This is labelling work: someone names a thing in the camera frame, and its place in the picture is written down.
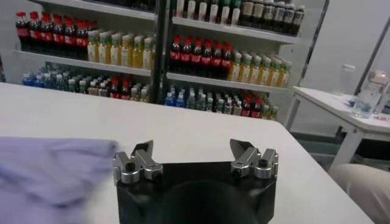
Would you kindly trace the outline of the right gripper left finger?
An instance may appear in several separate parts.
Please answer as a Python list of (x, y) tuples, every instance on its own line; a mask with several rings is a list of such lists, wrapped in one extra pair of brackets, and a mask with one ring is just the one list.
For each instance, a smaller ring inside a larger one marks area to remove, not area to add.
[(130, 156), (116, 152), (113, 157), (114, 184), (136, 184), (142, 178), (157, 181), (163, 176), (163, 165), (152, 159), (154, 141), (139, 143)]

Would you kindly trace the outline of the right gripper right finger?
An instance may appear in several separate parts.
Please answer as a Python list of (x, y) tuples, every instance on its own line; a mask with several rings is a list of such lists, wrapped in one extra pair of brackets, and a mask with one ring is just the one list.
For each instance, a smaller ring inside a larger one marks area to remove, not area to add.
[(278, 153), (275, 149), (260, 149), (250, 142), (230, 140), (230, 149), (235, 158), (231, 162), (231, 174), (234, 178), (245, 178), (252, 174), (255, 178), (265, 180), (278, 175)]

